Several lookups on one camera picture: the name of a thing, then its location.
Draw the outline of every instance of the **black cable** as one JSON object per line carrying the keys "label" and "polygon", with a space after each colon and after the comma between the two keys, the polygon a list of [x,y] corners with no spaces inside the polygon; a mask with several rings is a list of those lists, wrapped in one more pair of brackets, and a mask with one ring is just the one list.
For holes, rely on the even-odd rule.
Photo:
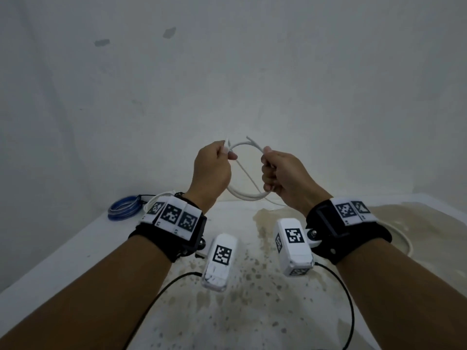
{"label": "black cable", "polygon": [[332,275],[334,275],[334,277],[337,279],[337,281],[340,282],[340,284],[341,284],[342,287],[344,288],[344,291],[346,292],[347,298],[349,299],[349,303],[350,303],[350,312],[352,313],[352,325],[350,326],[349,338],[347,339],[346,344],[345,344],[344,347],[342,348],[342,350],[346,350],[346,349],[349,347],[350,341],[352,340],[353,328],[355,327],[355,314],[353,313],[352,299],[350,298],[350,294],[349,294],[349,292],[348,292],[348,290],[347,290],[347,287],[344,285],[344,283],[342,282],[342,280],[340,279],[340,277],[337,276],[337,274],[336,274],[335,272],[333,272],[332,270],[330,270],[326,265],[319,264],[319,263],[316,263],[316,262],[315,262],[315,265],[321,266],[322,268],[328,270]]}
{"label": "black cable", "polygon": [[182,275],[176,277],[175,279],[173,279],[171,282],[169,282],[167,284],[167,286],[164,287],[161,290],[161,292],[159,292],[157,294],[155,299],[149,304],[148,308],[144,311],[143,315],[140,317],[140,319],[138,320],[138,323],[135,325],[135,328],[133,329],[130,336],[128,337],[128,340],[126,341],[125,346],[123,347],[122,350],[126,350],[126,348],[130,345],[130,343],[133,340],[135,334],[138,332],[138,329],[140,328],[141,324],[143,323],[144,318],[146,318],[146,315],[149,313],[149,310],[152,308],[154,303],[159,299],[159,297],[165,292],[165,290],[167,290],[174,282],[180,280],[181,278],[184,278],[185,276],[189,276],[189,275],[195,275],[195,276],[199,276],[199,277],[203,276],[202,273],[200,273],[200,272],[191,271],[191,272],[186,272],[185,274],[182,274]]}

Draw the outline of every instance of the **white wall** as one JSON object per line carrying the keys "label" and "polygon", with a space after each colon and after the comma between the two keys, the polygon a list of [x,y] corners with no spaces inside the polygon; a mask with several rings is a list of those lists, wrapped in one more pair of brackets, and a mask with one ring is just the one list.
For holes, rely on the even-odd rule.
{"label": "white wall", "polygon": [[0,291],[96,217],[21,0],[0,0]]}

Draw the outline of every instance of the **white table surface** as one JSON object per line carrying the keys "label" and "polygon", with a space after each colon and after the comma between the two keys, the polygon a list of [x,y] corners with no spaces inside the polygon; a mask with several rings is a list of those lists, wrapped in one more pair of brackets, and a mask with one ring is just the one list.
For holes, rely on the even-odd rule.
{"label": "white table surface", "polygon": [[[4,290],[0,336],[122,244],[141,215],[111,222],[102,214]],[[296,212],[267,201],[232,201],[218,202],[207,217],[206,236],[228,233],[240,241],[227,290],[204,289],[196,277],[178,281],[149,312],[130,349],[342,348],[351,318],[340,284],[317,267],[301,278],[287,278],[277,269],[270,226]],[[261,228],[265,221],[268,227]],[[204,263],[193,255],[181,258],[166,282],[202,271]],[[358,309],[355,317],[349,348],[379,349]]]}

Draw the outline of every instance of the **right hand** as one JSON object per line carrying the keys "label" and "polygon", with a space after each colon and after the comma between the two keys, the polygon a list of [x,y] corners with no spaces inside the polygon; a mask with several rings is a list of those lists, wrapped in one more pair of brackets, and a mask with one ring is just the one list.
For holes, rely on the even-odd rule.
{"label": "right hand", "polygon": [[265,191],[273,191],[284,203],[305,217],[315,205],[332,198],[310,177],[294,155],[273,151],[269,146],[263,152],[261,170]]}

